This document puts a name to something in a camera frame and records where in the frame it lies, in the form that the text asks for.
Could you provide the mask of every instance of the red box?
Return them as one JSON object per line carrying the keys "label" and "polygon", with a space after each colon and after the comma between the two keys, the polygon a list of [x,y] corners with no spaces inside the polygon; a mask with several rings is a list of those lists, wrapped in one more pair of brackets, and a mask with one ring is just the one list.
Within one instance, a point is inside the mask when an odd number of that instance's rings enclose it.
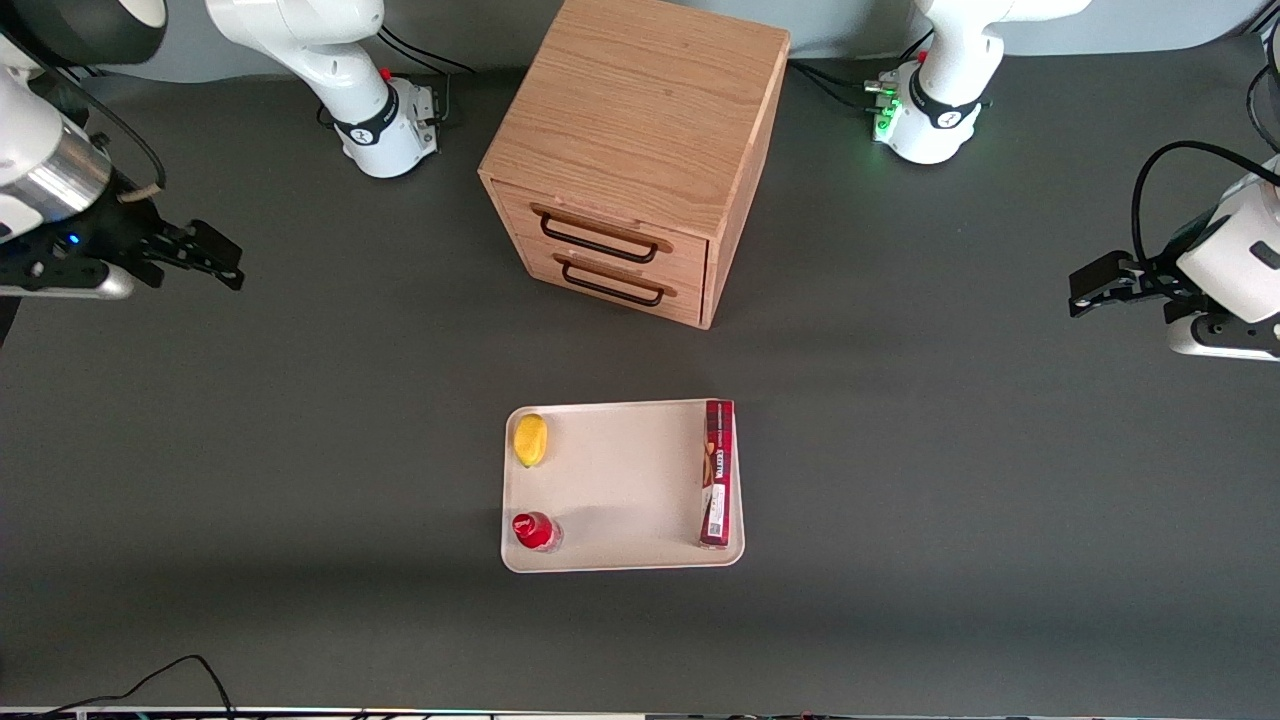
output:
{"label": "red box", "polygon": [[733,401],[707,401],[707,465],[703,473],[703,528],[705,547],[728,547],[730,483],[733,477]]}

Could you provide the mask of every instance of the white tray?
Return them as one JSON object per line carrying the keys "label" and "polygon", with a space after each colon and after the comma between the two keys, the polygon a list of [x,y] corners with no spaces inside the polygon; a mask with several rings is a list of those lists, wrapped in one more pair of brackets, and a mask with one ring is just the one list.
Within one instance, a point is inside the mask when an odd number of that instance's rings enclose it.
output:
{"label": "white tray", "polygon": [[[547,455],[525,468],[511,448],[529,413],[547,420]],[[502,561],[516,573],[722,568],[746,550],[733,428],[730,544],[699,546],[707,400],[521,407],[507,419]],[[511,519],[540,511],[564,532],[559,550],[520,544]]]}

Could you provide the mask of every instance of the gray wall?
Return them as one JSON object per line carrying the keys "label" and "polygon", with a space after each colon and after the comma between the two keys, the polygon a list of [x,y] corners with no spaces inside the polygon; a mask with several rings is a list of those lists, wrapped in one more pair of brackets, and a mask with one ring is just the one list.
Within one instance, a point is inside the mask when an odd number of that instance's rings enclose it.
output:
{"label": "gray wall", "polygon": [[[809,58],[897,53],[928,24],[913,19],[910,0],[677,0],[791,31],[795,54]],[[387,24],[411,42],[476,67],[526,65],[561,0],[387,0]],[[1007,23],[1014,55],[1075,55],[1170,50],[1207,42],[1248,22],[1266,0],[1094,0],[1079,15],[1044,23]],[[202,82],[278,73],[279,65],[223,38],[204,0],[169,0],[170,26],[156,56],[132,74]],[[366,41],[374,60],[412,68]]]}

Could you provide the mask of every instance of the silver metal cylinder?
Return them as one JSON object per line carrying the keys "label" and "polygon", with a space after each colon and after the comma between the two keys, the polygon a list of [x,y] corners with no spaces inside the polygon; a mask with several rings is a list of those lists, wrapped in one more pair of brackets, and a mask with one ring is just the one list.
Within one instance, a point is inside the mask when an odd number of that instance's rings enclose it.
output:
{"label": "silver metal cylinder", "polygon": [[64,120],[54,152],[26,176],[0,187],[0,192],[17,197],[46,223],[54,223],[92,205],[110,178],[111,161]]}

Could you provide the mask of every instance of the gray table surface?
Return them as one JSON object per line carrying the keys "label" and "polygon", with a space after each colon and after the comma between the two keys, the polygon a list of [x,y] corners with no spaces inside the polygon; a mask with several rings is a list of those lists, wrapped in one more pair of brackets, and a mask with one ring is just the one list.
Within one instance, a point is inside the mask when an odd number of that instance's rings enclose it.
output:
{"label": "gray table surface", "polygon": [[[790,76],[710,332],[524,274],[475,177],[518,74],[460,79],[390,182],[300,82],[108,88],[248,281],[23,306],[0,698],[201,652],[242,705],[1280,716],[1280,373],[1170,352],[1158,304],[1066,314],[1155,147],[1266,158],[1261,61],[1010,59],[938,168]],[[1152,243],[1240,174],[1162,164]],[[703,396],[740,404],[741,562],[503,568],[511,410]],[[140,701],[216,702],[198,669]]]}

